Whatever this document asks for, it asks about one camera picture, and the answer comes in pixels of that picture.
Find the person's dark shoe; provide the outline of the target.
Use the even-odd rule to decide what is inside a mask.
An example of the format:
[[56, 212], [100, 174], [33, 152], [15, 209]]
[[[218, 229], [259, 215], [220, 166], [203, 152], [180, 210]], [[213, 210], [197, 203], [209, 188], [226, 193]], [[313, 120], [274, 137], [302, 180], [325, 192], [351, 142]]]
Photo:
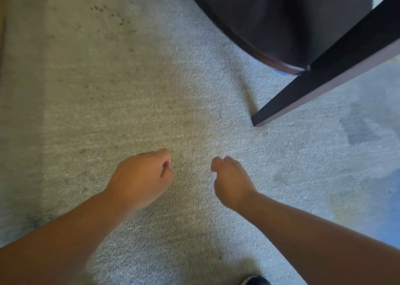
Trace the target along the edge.
[[239, 285], [271, 285], [271, 283], [261, 275], [250, 275], [244, 278]]

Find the person's left forearm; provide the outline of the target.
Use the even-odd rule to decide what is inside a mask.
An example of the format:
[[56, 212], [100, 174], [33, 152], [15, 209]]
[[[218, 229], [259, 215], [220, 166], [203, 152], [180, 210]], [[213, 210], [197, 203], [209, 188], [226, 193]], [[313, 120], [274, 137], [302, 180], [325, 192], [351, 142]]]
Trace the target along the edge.
[[0, 285], [69, 285], [134, 207], [104, 191], [0, 248]]

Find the dark wooden table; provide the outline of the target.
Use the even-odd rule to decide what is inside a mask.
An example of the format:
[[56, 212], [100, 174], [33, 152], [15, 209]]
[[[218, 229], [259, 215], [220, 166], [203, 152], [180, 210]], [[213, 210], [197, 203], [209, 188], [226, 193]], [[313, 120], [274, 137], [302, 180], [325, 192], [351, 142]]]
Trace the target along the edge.
[[194, 0], [238, 47], [296, 76], [252, 117], [263, 126], [400, 55], [400, 0]]

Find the person's right hand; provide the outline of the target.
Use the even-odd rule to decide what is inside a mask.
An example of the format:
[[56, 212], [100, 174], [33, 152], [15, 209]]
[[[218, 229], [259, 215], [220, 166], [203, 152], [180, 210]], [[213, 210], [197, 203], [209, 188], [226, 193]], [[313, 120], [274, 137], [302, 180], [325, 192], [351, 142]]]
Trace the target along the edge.
[[258, 191], [242, 165], [226, 156], [219, 167], [214, 182], [214, 190], [220, 202], [238, 212], [244, 201]]

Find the person's left hand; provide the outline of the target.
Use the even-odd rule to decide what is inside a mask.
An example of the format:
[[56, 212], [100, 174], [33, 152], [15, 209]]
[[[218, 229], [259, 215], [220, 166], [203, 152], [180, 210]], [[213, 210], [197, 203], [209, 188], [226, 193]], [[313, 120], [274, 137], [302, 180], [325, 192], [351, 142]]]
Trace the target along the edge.
[[122, 161], [104, 193], [122, 205], [126, 212], [143, 209], [160, 197], [172, 182], [163, 182], [165, 161], [172, 161], [167, 149], [131, 156]]

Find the person's right forearm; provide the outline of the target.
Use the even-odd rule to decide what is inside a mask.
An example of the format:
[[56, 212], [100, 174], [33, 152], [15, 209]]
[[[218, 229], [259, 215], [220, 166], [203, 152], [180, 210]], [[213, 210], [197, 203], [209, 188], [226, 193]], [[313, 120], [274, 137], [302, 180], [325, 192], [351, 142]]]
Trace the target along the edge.
[[400, 249], [254, 191], [232, 208], [308, 285], [400, 285]]

